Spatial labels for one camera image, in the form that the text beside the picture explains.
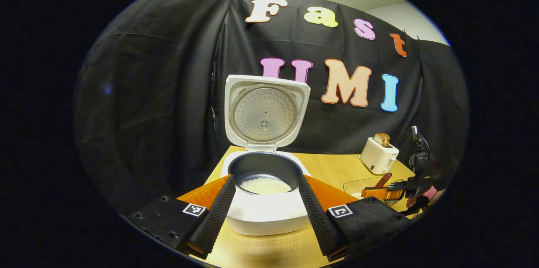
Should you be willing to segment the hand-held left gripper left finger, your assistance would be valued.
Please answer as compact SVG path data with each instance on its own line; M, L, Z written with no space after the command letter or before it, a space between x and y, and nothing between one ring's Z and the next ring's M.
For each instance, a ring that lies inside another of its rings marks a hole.
M186 255L205 259L212 252L236 192L232 174L180 197L168 195L129 214L127 220Z

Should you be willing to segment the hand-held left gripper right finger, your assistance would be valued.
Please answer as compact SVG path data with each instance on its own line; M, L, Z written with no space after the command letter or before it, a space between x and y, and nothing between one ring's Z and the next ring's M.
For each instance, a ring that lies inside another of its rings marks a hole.
M330 262L362 256L413 222L375 197L359 200L307 175L299 180L299 193L321 252Z

